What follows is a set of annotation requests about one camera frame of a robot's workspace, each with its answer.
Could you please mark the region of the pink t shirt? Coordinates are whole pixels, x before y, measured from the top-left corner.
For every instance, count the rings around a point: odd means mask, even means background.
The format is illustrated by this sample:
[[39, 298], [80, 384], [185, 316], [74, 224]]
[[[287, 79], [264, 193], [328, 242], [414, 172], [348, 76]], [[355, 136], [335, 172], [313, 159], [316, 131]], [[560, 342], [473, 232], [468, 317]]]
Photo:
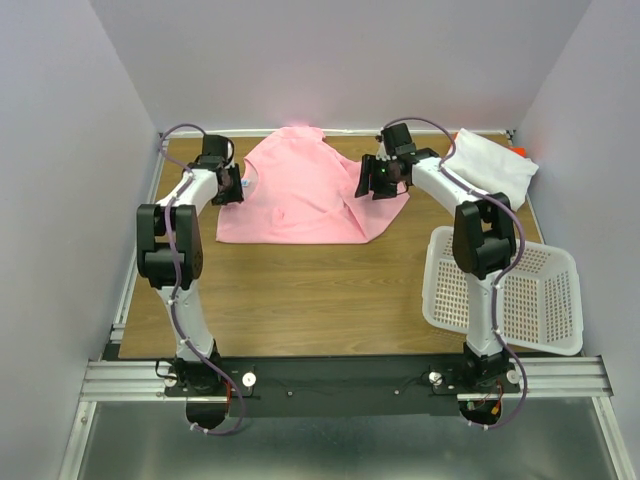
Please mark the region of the pink t shirt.
[[230, 244], [365, 244], [409, 200], [357, 198], [360, 164], [325, 142], [322, 129], [283, 127], [244, 158], [244, 200], [219, 210], [216, 240]]

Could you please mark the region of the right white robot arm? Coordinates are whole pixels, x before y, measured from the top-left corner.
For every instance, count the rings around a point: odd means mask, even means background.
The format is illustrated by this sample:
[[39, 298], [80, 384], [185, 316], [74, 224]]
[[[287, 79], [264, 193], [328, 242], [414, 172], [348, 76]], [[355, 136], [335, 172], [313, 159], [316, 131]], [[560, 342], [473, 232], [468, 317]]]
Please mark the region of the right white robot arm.
[[499, 282], [511, 270], [511, 261], [520, 258], [516, 216], [505, 194], [488, 194], [446, 167], [456, 144], [450, 133], [445, 136], [450, 149], [440, 158], [429, 148], [416, 147], [404, 118], [385, 125], [376, 136], [378, 152], [362, 157], [355, 196], [391, 199], [403, 183], [428, 193], [452, 214], [453, 257], [465, 274], [469, 298], [460, 379], [467, 389], [480, 392], [509, 370], [497, 303]]

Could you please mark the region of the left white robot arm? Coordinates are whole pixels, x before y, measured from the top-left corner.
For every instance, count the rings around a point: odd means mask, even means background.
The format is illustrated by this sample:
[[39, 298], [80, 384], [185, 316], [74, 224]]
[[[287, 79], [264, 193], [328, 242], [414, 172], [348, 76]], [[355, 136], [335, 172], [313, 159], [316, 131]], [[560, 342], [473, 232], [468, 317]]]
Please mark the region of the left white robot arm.
[[244, 200], [235, 146], [227, 137], [205, 134], [200, 154], [178, 166], [180, 181], [161, 200], [136, 212], [139, 275], [162, 300], [176, 339], [173, 371], [165, 376], [187, 392], [208, 396], [220, 386], [238, 387], [219, 366], [216, 340], [204, 319], [198, 282], [204, 266], [199, 216], [204, 207]]

